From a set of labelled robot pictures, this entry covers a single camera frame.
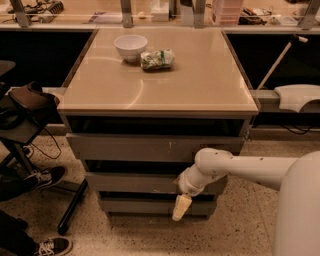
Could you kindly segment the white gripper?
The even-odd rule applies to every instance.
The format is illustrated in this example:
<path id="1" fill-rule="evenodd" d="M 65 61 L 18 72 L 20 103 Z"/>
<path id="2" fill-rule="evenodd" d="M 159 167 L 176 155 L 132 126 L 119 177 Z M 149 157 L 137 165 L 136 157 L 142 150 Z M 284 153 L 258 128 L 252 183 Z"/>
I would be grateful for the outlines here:
<path id="1" fill-rule="evenodd" d="M 176 181 L 183 194 L 178 195 L 176 198 L 172 219 L 174 221 L 180 221 L 192 203 L 190 196 L 199 195 L 212 181 L 212 178 L 202 173 L 200 169 L 193 164 L 180 173 Z"/>

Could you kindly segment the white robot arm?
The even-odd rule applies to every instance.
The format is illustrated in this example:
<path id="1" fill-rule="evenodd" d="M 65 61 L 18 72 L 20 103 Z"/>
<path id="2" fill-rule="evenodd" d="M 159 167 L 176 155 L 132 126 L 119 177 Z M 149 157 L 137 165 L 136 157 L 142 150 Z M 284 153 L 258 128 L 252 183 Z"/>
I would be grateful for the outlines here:
<path id="1" fill-rule="evenodd" d="M 320 152 L 300 158 L 234 156 L 213 148 L 198 151 L 177 178 L 172 219 L 181 220 L 192 198 L 233 175 L 279 192 L 273 256 L 320 256 Z"/>

